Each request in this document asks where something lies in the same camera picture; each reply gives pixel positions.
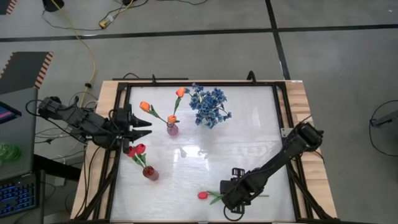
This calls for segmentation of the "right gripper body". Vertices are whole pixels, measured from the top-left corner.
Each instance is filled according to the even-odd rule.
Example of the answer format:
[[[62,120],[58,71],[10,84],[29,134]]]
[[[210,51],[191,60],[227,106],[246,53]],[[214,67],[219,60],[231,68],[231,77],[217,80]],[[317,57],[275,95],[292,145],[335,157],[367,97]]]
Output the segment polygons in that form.
[[[267,169],[255,168],[245,172],[244,169],[232,168],[233,177],[220,182],[221,200],[231,213],[244,215],[245,206],[258,197],[267,184]]]

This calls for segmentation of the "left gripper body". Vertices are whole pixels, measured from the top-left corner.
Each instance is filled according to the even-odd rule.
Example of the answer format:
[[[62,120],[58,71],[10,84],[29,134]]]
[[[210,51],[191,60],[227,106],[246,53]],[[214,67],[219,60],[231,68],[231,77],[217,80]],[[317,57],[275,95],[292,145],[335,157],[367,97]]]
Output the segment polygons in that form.
[[[129,152],[129,134],[130,125],[132,120],[132,108],[131,105],[127,105],[124,108],[112,109],[108,113],[108,119],[110,121],[111,137],[110,144],[107,147],[109,151],[121,150],[123,153]]]

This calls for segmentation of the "red ribbed glass vase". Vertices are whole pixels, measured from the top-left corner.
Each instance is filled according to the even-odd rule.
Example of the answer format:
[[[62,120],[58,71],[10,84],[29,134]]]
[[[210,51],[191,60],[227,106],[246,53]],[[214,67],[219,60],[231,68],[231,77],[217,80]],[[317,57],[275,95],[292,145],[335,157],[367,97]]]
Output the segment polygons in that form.
[[[143,168],[142,174],[144,177],[151,181],[156,181],[159,178],[159,173],[152,166],[146,166]]]

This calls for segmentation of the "thin black bar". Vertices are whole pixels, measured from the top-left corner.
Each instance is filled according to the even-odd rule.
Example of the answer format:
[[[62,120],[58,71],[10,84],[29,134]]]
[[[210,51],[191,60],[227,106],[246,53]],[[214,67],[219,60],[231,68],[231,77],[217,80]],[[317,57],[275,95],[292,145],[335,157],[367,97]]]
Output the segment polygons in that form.
[[[189,78],[156,78],[155,77],[155,81],[159,82],[159,81],[163,81],[163,80],[189,80]],[[123,81],[123,82],[127,82],[127,81],[153,81],[153,78],[113,78],[112,81]]]

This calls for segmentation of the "white glossy work surface panel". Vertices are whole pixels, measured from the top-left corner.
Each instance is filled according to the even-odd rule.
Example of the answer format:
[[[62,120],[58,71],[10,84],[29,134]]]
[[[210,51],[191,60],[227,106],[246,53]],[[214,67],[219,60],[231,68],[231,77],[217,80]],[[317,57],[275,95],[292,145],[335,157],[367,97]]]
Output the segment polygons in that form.
[[[226,86],[225,110],[232,118],[213,129],[195,124],[195,111],[185,95],[177,109],[178,134],[167,133],[167,123],[140,109],[145,101],[164,120],[174,113],[174,86],[133,87],[129,97],[133,113],[152,125],[140,138],[147,164],[159,173],[156,181],[143,176],[130,157],[121,156],[114,190],[112,221],[225,222],[234,218],[222,202],[214,204],[202,191],[219,192],[220,182],[231,178],[232,168],[263,166],[281,149],[279,120],[273,89],[269,86]]]

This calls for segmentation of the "black support beam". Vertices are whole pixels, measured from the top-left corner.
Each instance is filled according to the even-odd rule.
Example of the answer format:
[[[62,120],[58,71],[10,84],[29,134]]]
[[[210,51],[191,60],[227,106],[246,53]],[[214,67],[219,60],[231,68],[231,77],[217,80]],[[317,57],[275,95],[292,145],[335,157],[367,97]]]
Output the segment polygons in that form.
[[[33,170],[44,170],[48,175],[75,182],[79,181],[81,174],[81,169],[79,168],[68,166],[36,154],[34,154],[33,158]]]

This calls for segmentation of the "grey side desk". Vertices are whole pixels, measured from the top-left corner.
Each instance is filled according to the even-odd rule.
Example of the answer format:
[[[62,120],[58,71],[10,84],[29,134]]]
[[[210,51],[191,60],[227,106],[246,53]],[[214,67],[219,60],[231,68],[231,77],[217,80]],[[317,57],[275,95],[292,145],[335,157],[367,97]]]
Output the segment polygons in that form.
[[[0,143],[13,144],[21,150],[21,156],[13,162],[0,162],[0,181],[20,177],[27,174],[35,174],[38,183],[38,200],[40,203],[40,175],[33,171],[34,141],[35,141],[35,116],[25,110],[25,104],[29,104],[28,109],[33,110],[37,105],[36,88],[26,88],[0,95],[0,101],[17,109],[22,116],[6,123],[0,124]],[[20,213],[0,218],[0,224],[13,224],[11,218]]]

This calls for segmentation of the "green plastic bag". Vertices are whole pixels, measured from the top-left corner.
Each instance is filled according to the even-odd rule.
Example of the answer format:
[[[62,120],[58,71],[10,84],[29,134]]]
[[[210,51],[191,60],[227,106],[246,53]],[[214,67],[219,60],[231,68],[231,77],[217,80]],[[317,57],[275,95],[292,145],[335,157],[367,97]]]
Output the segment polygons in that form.
[[[13,162],[21,156],[18,146],[8,143],[0,143],[0,162]]]

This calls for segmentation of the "lit monitor screen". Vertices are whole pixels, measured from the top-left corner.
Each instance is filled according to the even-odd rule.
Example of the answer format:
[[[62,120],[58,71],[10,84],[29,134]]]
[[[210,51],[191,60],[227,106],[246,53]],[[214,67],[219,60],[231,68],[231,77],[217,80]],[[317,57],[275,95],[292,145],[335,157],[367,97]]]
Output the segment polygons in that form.
[[[19,118],[22,113],[17,109],[0,101],[0,124]]]

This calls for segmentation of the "large black striped-edge mat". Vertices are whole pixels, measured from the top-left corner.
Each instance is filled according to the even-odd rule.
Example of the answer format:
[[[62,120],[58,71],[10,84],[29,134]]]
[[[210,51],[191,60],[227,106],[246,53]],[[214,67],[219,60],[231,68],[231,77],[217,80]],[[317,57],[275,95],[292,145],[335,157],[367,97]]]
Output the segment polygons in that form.
[[[53,52],[13,52],[0,71],[0,94],[26,88],[40,89]]]

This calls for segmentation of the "keyboard with lit keys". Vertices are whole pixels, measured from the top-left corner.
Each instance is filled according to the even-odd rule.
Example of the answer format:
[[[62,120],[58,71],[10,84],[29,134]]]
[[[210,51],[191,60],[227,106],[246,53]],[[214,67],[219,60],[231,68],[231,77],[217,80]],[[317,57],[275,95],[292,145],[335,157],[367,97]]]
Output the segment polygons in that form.
[[[0,218],[36,208],[38,186],[35,174],[0,181]]]

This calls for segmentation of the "black round stand base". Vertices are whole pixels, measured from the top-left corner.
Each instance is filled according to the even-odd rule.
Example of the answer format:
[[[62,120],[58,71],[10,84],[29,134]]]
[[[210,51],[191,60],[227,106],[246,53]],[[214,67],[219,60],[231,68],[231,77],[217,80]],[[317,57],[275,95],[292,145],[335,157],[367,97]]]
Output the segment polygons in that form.
[[[47,12],[55,12],[61,9],[65,3],[63,0],[42,0],[44,10]]]

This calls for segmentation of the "grey metal stand leg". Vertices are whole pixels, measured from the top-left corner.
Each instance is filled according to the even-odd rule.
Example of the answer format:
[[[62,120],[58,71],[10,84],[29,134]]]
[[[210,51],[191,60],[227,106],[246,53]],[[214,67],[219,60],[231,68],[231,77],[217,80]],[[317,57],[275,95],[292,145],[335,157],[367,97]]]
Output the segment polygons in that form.
[[[398,110],[393,111],[385,116],[382,116],[378,119],[371,119],[371,126],[373,127],[380,127],[383,124],[391,123],[395,120],[398,120]]]

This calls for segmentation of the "small black striped-edge mat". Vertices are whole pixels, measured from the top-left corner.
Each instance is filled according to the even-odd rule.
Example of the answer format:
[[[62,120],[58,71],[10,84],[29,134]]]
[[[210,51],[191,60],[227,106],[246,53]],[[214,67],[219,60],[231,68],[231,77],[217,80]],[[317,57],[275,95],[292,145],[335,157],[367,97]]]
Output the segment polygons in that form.
[[[17,0],[0,0],[0,15],[10,15],[16,4]]]

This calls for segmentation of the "black aluminium table frame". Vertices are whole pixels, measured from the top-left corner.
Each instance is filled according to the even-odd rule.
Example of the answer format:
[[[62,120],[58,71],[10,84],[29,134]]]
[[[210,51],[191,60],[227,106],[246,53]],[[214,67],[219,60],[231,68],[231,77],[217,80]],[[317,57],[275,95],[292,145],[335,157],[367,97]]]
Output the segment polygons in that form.
[[[174,86],[178,90],[181,87],[191,87],[192,82],[189,80],[164,81],[158,82],[155,85],[149,81],[104,82],[96,112],[103,117],[107,117],[110,110],[131,105],[129,102],[131,88],[147,86]],[[235,80],[232,82],[202,81],[201,86],[206,91],[213,91],[214,88],[223,90],[226,86],[269,86],[274,92],[280,129],[294,128],[300,122],[308,123],[306,119],[298,123],[293,122],[290,115],[287,85],[285,82],[257,82],[253,85],[249,80]],[[302,177],[302,167],[294,167],[292,165],[293,162],[300,160],[301,154],[292,158],[288,164],[268,179],[264,191],[252,200],[250,205],[245,206],[244,215],[232,213],[234,218],[230,218],[225,222],[112,221],[111,211],[119,171],[119,160],[121,156],[127,156],[127,154],[122,151],[107,151],[92,142],[88,144],[84,156],[85,165],[81,171],[78,190],[72,209],[72,222],[86,224],[222,224],[229,222],[234,222],[235,224],[322,224],[336,222],[336,219],[328,215],[308,191]]]

